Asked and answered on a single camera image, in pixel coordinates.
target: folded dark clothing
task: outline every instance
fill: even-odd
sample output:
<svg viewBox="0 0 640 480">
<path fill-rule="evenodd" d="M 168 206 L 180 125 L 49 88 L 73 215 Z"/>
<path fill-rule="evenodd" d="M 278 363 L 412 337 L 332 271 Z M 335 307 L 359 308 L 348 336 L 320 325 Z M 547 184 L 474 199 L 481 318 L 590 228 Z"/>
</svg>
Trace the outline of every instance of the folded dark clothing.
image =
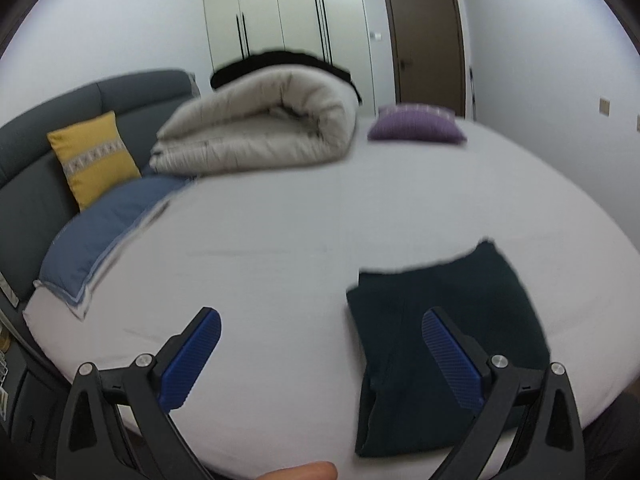
<svg viewBox="0 0 640 480">
<path fill-rule="evenodd" d="M 457 443 L 473 420 L 422 341 L 424 313 L 442 307 L 489 354 L 543 369 L 549 350 L 516 273 L 489 241 L 453 262 L 398 274 L 361 272 L 347 293 L 364 348 L 356 453 L 385 457 Z M 515 408 L 507 428 L 517 426 Z"/>
<path fill-rule="evenodd" d="M 358 92 L 355 83 L 352 81 L 351 73 L 348 72 L 348 70 L 344 70 L 327 63 L 322 59 L 312 56 L 311 54 L 306 54 L 305 52 L 292 52 L 290 50 L 270 50 L 268 52 L 263 52 L 262 54 L 251 54 L 245 59 L 223 66 L 216 70 L 211 76 L 211 88 L 217 90 L 221 86 L 229 84 L 236 79 L 240 79 L 242 76 L 250 74 L 251 72 L 276 65 L 302 65 L 324 70 L 325 72 L 335 75 L 337 78 L 340 78 L 344 82 L 353 86 L 353 89 L 358 96 L 358 102 L 362 104 L 362 97 Z"/>
</svg>

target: yellow throw pillow with pattern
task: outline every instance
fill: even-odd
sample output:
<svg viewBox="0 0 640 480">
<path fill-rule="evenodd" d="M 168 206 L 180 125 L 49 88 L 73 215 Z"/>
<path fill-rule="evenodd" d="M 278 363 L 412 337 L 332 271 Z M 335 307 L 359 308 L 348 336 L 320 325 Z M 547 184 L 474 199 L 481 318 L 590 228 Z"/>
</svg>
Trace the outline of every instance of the yellow throw pillow with pattern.
<svg viewBox="0 0 640 480">
<path fill-rule="evenodd" d="M 113 112 L 51 132 L 47 139 L 62 164 L 80 211 L 112 187 L 140 178 L 140 171 L 120 138 Z"/>
</svg>

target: robotic arm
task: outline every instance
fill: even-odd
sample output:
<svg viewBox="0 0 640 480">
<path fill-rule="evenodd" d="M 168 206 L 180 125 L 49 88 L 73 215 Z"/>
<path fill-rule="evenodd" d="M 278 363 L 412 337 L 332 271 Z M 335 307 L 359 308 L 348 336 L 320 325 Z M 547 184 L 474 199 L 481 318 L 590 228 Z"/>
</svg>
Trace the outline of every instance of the robotic arm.
<svg viewBox="0 0 640 480">
<path fill-rule="evenodd" d="M 161 472 L 157 480 L 213 480 L 169 417 L 186 400 L 222 332 L 218 313 L 203 308 L 156 356 L 142 354 L 127 368 L 99 371 L 85 363 L 76 374 L 58 445 L 58 480 L 156 480 L 141 467 L 118 405 L 130 406 Z M 584 480 L 584 445 L 566 371 L 517 368 L 487 356 L 441 309 L 425 313 L 423 339 L 458 402 L 476 412 L 466 437 L 431 480 L 476 480 L 513 406 L 525 406 L 510 452 L 495 480 Z M 270 473 L 262 480 L 335 480 L 329 463 Z"/>
</svg>

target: blue gripper pad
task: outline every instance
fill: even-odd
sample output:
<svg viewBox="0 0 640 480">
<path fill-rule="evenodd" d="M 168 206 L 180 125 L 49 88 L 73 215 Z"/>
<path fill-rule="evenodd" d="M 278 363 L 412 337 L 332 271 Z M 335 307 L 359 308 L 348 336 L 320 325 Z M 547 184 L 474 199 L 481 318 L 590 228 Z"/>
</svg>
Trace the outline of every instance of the blue gripper pad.
<svg viewBox="0 0 640 480">
<path fill-rule="evenodd" d="M 162 374 L 158 403 L 165 413 L 184 404 L 221 334 L 220 314 L 210 309 Z"/>
<path fill-rule="evenodd" d="M 422 317 L 422 339 L 460 407 L 480 413 L 484 406 L 482 377 L 433 310 Z"/>
</svg>

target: mattress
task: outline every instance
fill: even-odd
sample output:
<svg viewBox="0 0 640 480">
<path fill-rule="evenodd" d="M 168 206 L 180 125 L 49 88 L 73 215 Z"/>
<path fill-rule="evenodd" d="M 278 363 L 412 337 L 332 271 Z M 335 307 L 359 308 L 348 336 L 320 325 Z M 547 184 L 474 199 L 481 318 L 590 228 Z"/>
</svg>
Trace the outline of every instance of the mattress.
<svg viewBox="0 0 640 480">
<path fill-rule="evenodd" d="M 199 181 L 127 246 L 83 322 L 39 288 L 24 313 L 34 338 L 71 380 L 86 361 L 156 352 L 213 306 L 222 339 L 172 412 L 203 462 L 237 479 L 331 460 L 341 480 L 424 480 L 444 450 L 354 454 L 364 357 L 345 291 L 363 267 L 430 264 L 489 237 L 589 424 L 640 373 L 638 252 L 585 193 L 487 128 L 459 121 L 468 144 L 453 147 L 367 142 L 369 126 L 335 164 Z"/>
</svg>

